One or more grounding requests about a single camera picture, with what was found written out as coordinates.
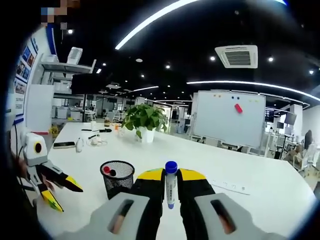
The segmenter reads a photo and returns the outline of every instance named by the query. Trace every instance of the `blue cap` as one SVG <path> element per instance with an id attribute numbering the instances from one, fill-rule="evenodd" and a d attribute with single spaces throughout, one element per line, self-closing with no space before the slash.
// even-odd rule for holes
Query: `blue cap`
<path id="1" fill-rule="evenodd" d="M 175 161 L 168 161 L 165 164 L 165 171 L 167 174 L 175 174 L 178 171 L 178 164 Z"/>

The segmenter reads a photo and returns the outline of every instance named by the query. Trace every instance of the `smartphone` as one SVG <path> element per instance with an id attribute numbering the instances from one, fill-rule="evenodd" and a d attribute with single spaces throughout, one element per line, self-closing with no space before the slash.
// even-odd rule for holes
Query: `smartphone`
<path id="1" fill-rule="evenodd" d="M 76 147 L 74 141 L 56 142 L 53 144 L 53 149 L 69 149 Z"/>

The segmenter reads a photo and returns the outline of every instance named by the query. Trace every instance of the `green plant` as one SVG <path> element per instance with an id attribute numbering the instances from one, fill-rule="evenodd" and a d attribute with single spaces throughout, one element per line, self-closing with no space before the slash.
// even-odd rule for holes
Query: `green plant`
<path id="1" fill-rule="evenodd" d="M 152 107 L 147 104 L 135 105 L 127 110 L 126 116 L 121 127 L 126 127 L 130 131 L 137 129 L 136 135 L 142 139 L 139 127 L 146 127 L 152 131 L 154 128 L 162 127 L 166 132 L 167 117 L 163 114 L 164 109 L 160 107 Z"/>

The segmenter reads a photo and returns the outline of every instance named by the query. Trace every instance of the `white pot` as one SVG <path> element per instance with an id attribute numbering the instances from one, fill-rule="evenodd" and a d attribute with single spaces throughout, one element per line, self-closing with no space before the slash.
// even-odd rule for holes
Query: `white pot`
<path id="1" fill-rule="evenodd" d="M 141 137 L 142 139 L 140 139 L 138 136 L 137 139 L 139 142 L 141 143 L 152 143 L 154 141 L 154 137 L 155 137 L 155 128 L 153 128 L 151 131 L 148 130 L 146 127 L 139 127 L 137 130 L 139 130 L 141 132 Z"/>

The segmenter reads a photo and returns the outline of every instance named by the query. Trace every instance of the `whiteboard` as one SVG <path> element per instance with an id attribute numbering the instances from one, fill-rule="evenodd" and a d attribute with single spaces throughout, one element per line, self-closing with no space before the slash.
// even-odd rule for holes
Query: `whiteboard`
<path id="1" fill-rule="evenodd" d="M 242 113 L 237 111 L 236 104 Z M 263 95 L 199 91 L 193 134 L 259 148 L 265 131 L 265 111 Z"/>

